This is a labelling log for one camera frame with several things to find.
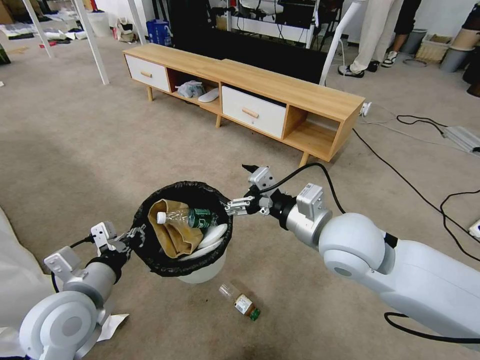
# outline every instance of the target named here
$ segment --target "drawer handle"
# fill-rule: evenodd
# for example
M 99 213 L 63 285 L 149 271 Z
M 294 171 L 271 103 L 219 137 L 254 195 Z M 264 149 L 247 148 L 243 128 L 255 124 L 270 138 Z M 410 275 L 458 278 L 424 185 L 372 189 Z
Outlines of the drawer handle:
M 247 109 L 246 107 L 242 107 L 241 110 L 242 110 L 245 114 L 250 115 L 252 118 L 255 118 L 255 119 L 258 119 L 258 118 L 259 118 L 259 114 L 256 113 L 255 111 L 249 110 L 249 109 Z

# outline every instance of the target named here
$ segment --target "blue box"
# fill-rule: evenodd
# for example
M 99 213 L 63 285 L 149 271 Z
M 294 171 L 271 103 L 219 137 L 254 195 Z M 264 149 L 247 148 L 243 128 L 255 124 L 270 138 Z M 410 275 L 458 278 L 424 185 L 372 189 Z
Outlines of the blue box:
M 170 37 L 170 24 L 168 21 L 150 20 L 146 22 L 148 37 L 150 42 L 154 44 L 172 46 L 172 38 Z

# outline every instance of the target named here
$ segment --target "white drawer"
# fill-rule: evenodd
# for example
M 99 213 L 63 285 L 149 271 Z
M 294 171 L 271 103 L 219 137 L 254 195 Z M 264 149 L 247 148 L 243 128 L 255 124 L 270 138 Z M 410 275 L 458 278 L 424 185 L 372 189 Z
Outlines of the white drawer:
M 222 112 L 274 137 L 282 137 L 286 108 L 267 100 L 221 87 Z
M 167 70 L 162 65 L 129 55 L 125 55 L 125 59 L 132 79 L 170 92 Z

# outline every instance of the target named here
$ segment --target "plastic water bottle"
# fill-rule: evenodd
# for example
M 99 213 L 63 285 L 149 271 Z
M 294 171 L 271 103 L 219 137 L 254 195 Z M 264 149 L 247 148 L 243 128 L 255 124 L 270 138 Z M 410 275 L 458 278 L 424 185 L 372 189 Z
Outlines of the plastic water bottle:
M 245 294 L 241 293 L 240 290 L 231 283 L 222 284 L 218 290 L 220 291 L 220 294 L 233 303 L 235 309 L 243 315 L 249 317 L 252 321 L 258 319 L 260 310 L 255 306 L 252 300 L 250 300 Z
M 217 225 L 217 214 L 209 209 L 183 208 L 172 212 L 156 213 L 157 224 L 168 224 L 171 221 L 177 221 L 188 225 L 190 228 L 209 228 Z

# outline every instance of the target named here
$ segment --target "sneaker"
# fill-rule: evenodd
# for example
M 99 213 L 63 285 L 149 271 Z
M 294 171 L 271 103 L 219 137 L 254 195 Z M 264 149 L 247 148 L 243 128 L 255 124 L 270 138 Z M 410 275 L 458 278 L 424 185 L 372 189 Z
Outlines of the sneaker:
M 381 63 L 382 68 L 391 68 L 395 64 L 395 60 L 397 59 L 398 52 L 390 51 L 388 56 L 385 60 Z
M 365 75 L 365 71 L 359 71 L 359 72 L 353 72 L 350 70 L 350 65 L 345 66 L 345 65 L 340 65 L 338 67 L 338 73 L 343 76 L 349 76 L 352 78 L 363 78 Z
M 366 68 L 371 73 L 376 73 L 379 69 L 380 61 L 370 61 L 368 67 Z

